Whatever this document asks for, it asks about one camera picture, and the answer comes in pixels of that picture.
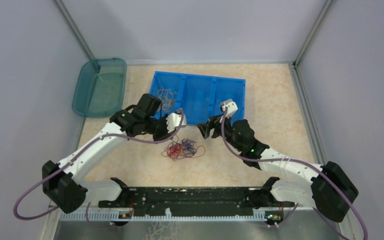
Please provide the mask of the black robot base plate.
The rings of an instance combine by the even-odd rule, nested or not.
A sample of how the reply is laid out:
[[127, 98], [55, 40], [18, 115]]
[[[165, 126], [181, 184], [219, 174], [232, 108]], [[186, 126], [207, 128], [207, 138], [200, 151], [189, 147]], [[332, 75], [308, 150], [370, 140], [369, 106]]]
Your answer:
[[280, 223], [285, 208], [261, 187], [124, 187], [100, 208], [125, 208], [127, 221], [256, 221]]

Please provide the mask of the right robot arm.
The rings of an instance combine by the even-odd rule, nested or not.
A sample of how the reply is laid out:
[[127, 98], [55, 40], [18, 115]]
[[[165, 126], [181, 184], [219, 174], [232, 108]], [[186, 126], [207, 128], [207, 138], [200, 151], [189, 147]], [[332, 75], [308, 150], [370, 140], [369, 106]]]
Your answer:
[[234, 123], [221, 115], [210, 117], [197, 128], [204, 139], [222, 137], [236, 150], [243, 162], [261, 171], [273, 172], [286, 180], [270, 180], [261, 199], [267, 206], [278, 202], [295, 202], [315, 208], [327, 219], [341, 223], [350, 203], [359, 191], [344, 170], [335, 162], [315, 164], [288, 157], [255, 137], [246, 119]]

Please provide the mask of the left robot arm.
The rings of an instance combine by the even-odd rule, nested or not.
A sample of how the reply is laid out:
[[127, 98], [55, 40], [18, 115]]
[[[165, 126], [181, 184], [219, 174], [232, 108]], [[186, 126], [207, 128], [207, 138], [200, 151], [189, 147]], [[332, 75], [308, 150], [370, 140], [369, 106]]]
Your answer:
[[[88, 173], [107, 155], [128, 141], [159, 144], [171, 140], [186, 125], [182, 109], [160, 118], [155, 114], [162, 101], [145, 93], [137, 104], [117, 111], [109, 122], [87, 143], [57, 163], [51, 160], [42, 167], [42, 190], [64, 213], [76, 211], [83, 204], [108, 201], [118, 207], [129, 203], [130, 193], [119, 179], [85, 181]], [[139, 135], [151, 135], [141, 140]]]

